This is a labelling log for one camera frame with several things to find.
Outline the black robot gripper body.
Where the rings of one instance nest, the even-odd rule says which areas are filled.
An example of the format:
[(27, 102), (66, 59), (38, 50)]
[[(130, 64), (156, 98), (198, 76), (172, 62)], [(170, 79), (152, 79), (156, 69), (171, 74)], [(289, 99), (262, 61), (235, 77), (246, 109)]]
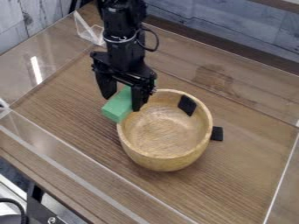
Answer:
[(146, 37), (104, 37), (104, 41), (107, 50), (90, 54), (95, 74), (112, 74), (116, 83), (130, 87), (150, 85), (154, 92), (156, 73), (146, 64), (146, 51), (155, 51), (155, 48), (146, 47)]

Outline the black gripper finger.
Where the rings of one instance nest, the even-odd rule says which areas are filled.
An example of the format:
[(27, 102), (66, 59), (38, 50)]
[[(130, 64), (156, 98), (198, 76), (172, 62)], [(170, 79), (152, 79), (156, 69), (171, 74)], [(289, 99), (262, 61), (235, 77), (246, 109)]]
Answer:
[(102, 96), (108, 100), (118, 91), (118, 81), (110, 73), (96, 73), (96, 81)]
[(135, 85), (131, 88), (132, 94), (132, 110), (138, 112), (144, 104), (148, 102), (148, 98), (152, 94), (150, 85)]

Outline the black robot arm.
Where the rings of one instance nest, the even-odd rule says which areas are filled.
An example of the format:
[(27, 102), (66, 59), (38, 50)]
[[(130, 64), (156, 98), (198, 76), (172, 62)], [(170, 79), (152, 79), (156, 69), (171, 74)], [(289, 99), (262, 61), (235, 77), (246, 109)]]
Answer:
[(103, 97), (108, 100), (118, 91), (118, 83), (131, 87), (132, 110), (136, 112), (147, 104), (155, 91), (156, 73), (146, 64), (146, 51), (159, 47), (146, 46), (143, 26), (147, 16), (144, 0), (98, 0), (98, 12), (103, 20), (104, 52), (94, 51), (92, 71)]

